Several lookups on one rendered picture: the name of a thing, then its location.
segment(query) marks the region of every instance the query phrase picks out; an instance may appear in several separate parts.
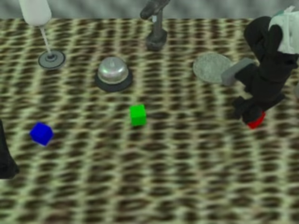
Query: cube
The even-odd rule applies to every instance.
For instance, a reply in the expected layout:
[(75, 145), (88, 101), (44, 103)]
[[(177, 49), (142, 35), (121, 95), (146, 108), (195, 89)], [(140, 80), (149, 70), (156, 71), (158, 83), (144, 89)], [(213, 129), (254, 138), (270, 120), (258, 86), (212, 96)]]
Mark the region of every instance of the cube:
[(132, 126), (141, 126), (146, 124), (145, 106), (135, 105), (130, 107), (130, 117)]
[(50, 126), (38, 122), (30, 131), (30, 136), (36, 143), (47, 146), (54, 134)]

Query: green cube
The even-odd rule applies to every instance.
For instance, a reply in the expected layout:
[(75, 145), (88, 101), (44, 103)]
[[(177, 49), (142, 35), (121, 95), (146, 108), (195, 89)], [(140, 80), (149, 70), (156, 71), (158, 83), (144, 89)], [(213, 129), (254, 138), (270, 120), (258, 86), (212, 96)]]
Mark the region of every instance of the green cube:
[(146, 124), (145, 106), (135, 105), (130, 107), (130, 117), (132, 126), (141, 126)]

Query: blue cube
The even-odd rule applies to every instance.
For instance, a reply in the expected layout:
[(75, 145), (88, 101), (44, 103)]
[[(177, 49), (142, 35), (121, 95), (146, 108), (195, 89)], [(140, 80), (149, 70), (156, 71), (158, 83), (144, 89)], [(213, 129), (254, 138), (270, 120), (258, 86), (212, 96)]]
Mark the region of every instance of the blue cube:
[(36, 143), (47, 146), (47, 144), (53, 138), (54, 133), (50, 126), (43, 123), (37, 123), (30, 131), (30, 136)]

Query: shiny bell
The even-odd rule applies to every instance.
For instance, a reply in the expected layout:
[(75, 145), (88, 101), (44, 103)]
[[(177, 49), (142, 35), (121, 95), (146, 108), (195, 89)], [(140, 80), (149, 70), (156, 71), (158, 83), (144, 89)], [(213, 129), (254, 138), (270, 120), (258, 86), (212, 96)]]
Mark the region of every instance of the shiny bell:
[(107, 92), (117, 92), (128, 88), (133, 82), (132, 72), (118, 57), (107, 57), (99, 65), (95, 75), (96, 85)]

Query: gray round base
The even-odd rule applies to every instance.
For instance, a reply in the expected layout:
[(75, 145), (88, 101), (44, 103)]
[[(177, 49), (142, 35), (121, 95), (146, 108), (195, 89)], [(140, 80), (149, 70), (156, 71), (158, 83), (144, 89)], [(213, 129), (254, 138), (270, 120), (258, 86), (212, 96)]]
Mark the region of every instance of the gray round base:
[(96, 85), (100, 89), (102, 89), (106, 92), (118, 92), (118, 91), (125, 90), (132, 84), (133, 74), (132, 74), (132, 71), (129, 69), (127, 78), (118, 84), (107, 84), (99, 79), (98, 74), (95, 75), (94, 79), (95, 79)]
[(64, 66), (66, 57), (58, 50), (52, 51), (52, 56), (48, 52), (43, 52), (38, 58), (38, 64), (46, 70), (57, 70)]
[(204, 53), (195, 59), (193, 72), (202, 81), (221, 84), (221, 74), (230, 68), (232, 61), (218, 53)]

